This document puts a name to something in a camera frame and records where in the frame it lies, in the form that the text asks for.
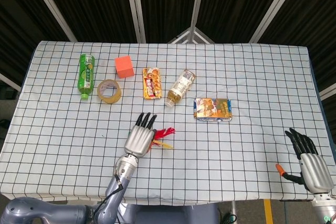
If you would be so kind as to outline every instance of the plastic bottle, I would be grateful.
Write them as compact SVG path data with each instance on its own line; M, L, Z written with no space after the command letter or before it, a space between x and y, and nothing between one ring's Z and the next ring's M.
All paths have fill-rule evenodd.
M82 54L79 58L79 79L78 89L82 99L88 99L93 90L93 67L95 66L94 57L89 54Z
M172 107L175 103L179 102L195 79L196 75L185 69L169 90L164 104Z

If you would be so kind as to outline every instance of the white tablecloth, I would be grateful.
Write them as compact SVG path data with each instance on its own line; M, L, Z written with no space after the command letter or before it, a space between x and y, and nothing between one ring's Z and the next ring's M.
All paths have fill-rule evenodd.
M88 101L77 89L81 53L96 58ZM119 79L114 58L130 55L134 77ZM144 100L142 68L159 67L167 91L185 69L197 78L173 108ZM122 98L102 103L97 86L116 79ZM229 98L233 120L193 118L194 98ZM139 160L124 200L191 205L226 200L310 199L303 186L281 179L300 167L284 130L312 138L336 181L335 162L306 48L259 44L102 44L42 41L36 48L0 156L0 193L43 200L103 198L115 158L124 153L140 112L158 115L156 129L174 127Z

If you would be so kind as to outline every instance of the packing tape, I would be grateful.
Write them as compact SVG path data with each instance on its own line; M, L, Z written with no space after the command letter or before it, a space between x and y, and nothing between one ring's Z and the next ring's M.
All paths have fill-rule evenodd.
M104 93L105 89L107 89L109 87L117 88L117 92L111 97L103 96L103 93ZM104 101L105 103L108 103L108 104L118 102L119 99L121 98L121 90L120 90L119 84L116 81L110 80L110 79L102 81L98 85L97 93L98 93L99 98L102 101Z

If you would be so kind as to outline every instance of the orange cube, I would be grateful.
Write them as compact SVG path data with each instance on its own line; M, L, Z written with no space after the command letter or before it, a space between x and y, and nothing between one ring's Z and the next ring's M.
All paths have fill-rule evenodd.
M119 78L126 78L134 75L133 65L129 55L115 58L114 63Z

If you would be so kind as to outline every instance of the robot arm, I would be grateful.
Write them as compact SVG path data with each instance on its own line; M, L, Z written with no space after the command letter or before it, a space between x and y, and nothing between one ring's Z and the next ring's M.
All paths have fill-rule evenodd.
M319 156L313 141L290 128L285 134L290 138L296 156L300 162L301 176L286 173L277 164L280 176L299 185L304 185L306 190L314 194L313 208L320 223L336 223L336 200L330 197L334 188L328 167L323 157Z
M54 205L35 198L16 198L6 206L0 224L31 224L35 218L40 218L43 224L115 223L118 206L138 166L138 158L148 152L154 139L152 126L156 115L149 122L150 113L144 119L143 116L144 113L141 113L126 140L126 155L121 156L115 164L113 178L101 204L94 207Z

